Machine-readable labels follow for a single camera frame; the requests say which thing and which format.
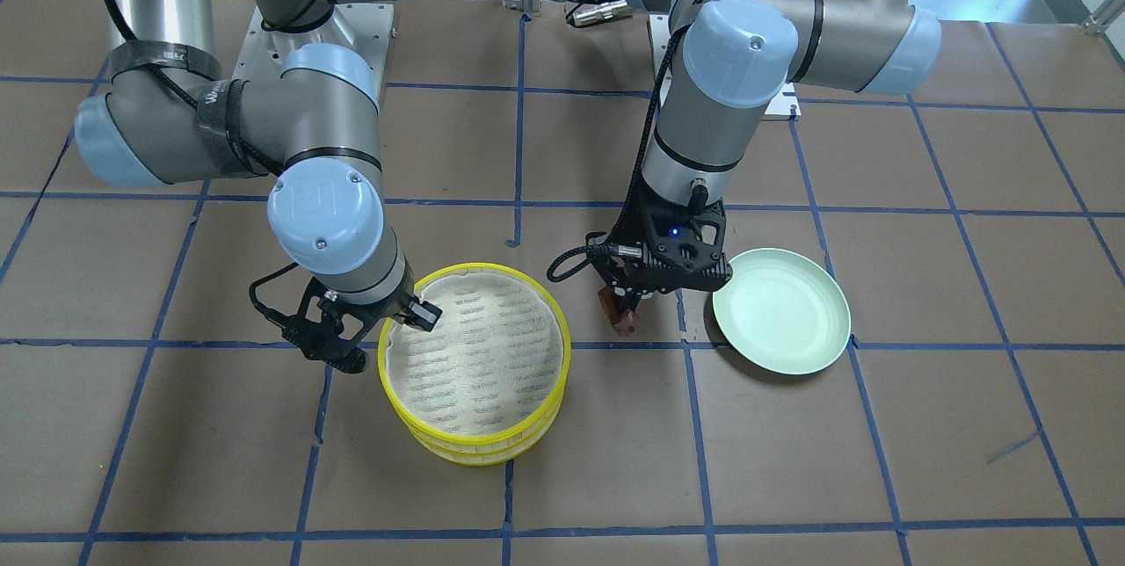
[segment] green plate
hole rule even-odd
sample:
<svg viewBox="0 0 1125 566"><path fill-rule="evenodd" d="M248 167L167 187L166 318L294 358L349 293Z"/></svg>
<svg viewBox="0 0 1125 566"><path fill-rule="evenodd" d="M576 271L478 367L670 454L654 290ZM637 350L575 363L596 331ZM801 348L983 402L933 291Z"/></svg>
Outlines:
<svg viewBox="0 0 1125 566"><path fill-rule="evenodd" d="M820 266L764 246L735 257L730 267L730 282L714 293L714 316L742 357L786 375L817 372L840 357L852 313Z"/></svg>

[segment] round basket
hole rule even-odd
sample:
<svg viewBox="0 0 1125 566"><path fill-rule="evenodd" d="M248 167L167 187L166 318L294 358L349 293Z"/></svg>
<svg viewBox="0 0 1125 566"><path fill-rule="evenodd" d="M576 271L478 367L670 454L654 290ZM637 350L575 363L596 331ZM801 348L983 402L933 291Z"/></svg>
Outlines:
<svg viewBox="0 0 1125 566"><path fill-rule="evenodd" d="M558 415L570 367L558 303L494 263L438 270L417 290L442 309L433 333L388 322L378 350L379 379L411 434L461 465L530 449Z"/></svg>

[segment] white mounting plate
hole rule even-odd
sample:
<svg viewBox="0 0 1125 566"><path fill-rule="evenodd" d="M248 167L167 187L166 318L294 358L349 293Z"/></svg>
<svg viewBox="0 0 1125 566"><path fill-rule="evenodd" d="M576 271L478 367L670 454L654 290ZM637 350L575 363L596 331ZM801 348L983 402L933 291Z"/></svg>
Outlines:
<svg viewBox="0 0 1125 566"><path fill-rule="evenodd" d="M375 89L382 89L387 48L394 30L395 7L389 2L349 2L336 7L356 35L356 45L348 46L371 68ZM262 30L262 14L254 9L250 28L242 42L234 78L246 81L273 81L281 77L281 57L273 47L273 37Z"/></svg>
<svg viewBox="0 0 1125 566"><path fill-rule="evenodd" d="M668 21L663 14L650 14L648 16L648 37L652 42L652 74L659 72L660 62L664 61L664 53L667 52ZM660 88L660 102L668 97L668 87L672 82L672 72L664 77L664 86ZM763 120L789 120L791 116L800 116L801 104L796 100L796 90L792 82L785 82L780 92L775 95L770 106L766 107L766 115Z"/></svg>

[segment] yellow basket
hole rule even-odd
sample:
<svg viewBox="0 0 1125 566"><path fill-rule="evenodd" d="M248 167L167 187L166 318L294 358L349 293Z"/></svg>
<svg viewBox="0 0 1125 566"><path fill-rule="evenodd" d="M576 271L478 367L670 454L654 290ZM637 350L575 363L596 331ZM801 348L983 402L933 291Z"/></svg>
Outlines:
<svg viewBox="0 0 1125 566"><path fill-rule="evenodd" d="M551 423L555 422L555 417L558 415L562 404L567 372L570 368L570 333L566 324L566 317L562 316L562 311L559 308L558 303L555 302L555 298L539 282L530 278L529 275L505 266L495 263L460 263L451 266L426 275L425 278L422 278L417 282L416 289L424 294L426 286L443 277L448 277L448 275L469 275L474 272L505 275L505 277L516 280L521 285L529 286L530 289L534 290L539 299L547 303L558 324L562 341L562 361L559 366L558 376L555 378L555 384L551 386L549 394L547 394L547 398L534 411L531 411L531 414L523 417L515 425L500 432L477 435L446 432L413 414L395 393L388 374L387 351L392 342L392 332L396 331L397 325L395 323L388 322L382 326L382 333L379 335L378 365L379 379L382 383L382 389L386 390L387 397L390 399L390 405L394 406L399 419L405 422L411 434L423 447L441 458L460 465L485 466L504 462L523 453L534 446L547 433Z"/></svg>

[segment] perforated basket bottom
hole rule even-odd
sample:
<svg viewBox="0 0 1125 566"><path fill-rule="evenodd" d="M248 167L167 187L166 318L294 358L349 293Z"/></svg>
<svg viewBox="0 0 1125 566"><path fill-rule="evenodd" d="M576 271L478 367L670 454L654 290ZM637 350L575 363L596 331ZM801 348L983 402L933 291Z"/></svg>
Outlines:
<svg viewBox="0 0 1125 566"><path fill-rule="evenodd" d="M386 370L417 420L465 437L502 432L530 416L562 367L562 333L549 303L511 275L469 271L430 282L443 314L433 333L394 326Z"/></svg>

